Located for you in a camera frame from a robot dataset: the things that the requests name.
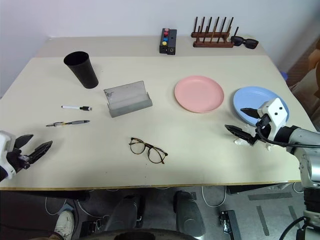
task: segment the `pink plate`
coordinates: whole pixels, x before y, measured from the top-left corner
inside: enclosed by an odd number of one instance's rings
[[[174,89],[178,103],[194,113],[208,113],[224,101],[221,86],[206,76],[188,76],[181,79]]]

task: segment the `plate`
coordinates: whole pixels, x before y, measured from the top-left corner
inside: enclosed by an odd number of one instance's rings
[[[177,102],[188,111],[208,113],[224,101],[224,91],[214,80],[206,76],[188,76],[175,86]]]
[[[235,111],[239,114],[239,116],[244,120],[246,123],[255,126],[257,123],[257,119],[251,116],[248,116],[244,112],[240,111],[243,108],[252,108],[258,109],[261,107],[262,104],[265,102],[279,98],[288,113],[286,116],[286,121],[289,119],[289,109],[285,101],[275,94],[273,91],[270,91],[266,88],[259,87],[259,86],[247,86],[240,88],[238,91],[235,92],[233,96],[233,105]]]

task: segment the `black cup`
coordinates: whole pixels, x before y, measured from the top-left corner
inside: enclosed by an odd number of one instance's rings
[[[72,52],[64,58],[63,62],[86,89],[93,89],[98,85],[99,82],[91,66],[88,53],[84,51]]]

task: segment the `glasses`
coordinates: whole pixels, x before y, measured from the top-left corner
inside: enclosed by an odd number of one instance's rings
[[[130,149],[134,154],[142,154],[144,150],[149,148],[148,150],[148,158],[150,162],[154,164],[165,164],[164,159],[168,156],[168,153],[164,152],[162,149],[152,146],[139,138],[131,137],[131,142],[129,143]]]
[[[235,45],[235,46],[240,46],[241,44],[244,44],[246,48],[248,49],[255,49],[258,45],[258,41],[254,40],[254,39],[244,39],[241,36],[232,36],[231,37],[231,42]]]

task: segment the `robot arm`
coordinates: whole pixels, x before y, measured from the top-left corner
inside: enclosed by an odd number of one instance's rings
[[[239,127],[225,125],[232,134],[251,145],[257,140],[279,145],[298,159],[306,210],[305,227],[298,231],[297,239],[320,239],[320,134],[285,126],[287,112],[279,98],[265,102],[259,109],[242,108],[241,111],[259,119],[256,135],[252,137]]]
[[[0,181],[12,179],[21,169],[28,169],[41,158],[51,147],[52,141],[38,146],[30,155],[21,155],[20,148],[29,142],[32,134],[16,137],[0,131]]]

